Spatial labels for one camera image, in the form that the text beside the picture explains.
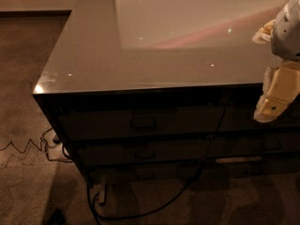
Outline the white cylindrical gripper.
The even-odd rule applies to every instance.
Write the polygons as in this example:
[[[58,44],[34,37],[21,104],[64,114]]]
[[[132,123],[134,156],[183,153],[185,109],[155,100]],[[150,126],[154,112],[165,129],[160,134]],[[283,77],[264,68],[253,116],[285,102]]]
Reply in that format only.
[[[271,42],[271,51],[284,60],[268,67],[263,76],[262,95],[253,119],[269,123],[284,113],[300,94],[300,0],[289,0],[276,16],[252,37],[257,44]]]

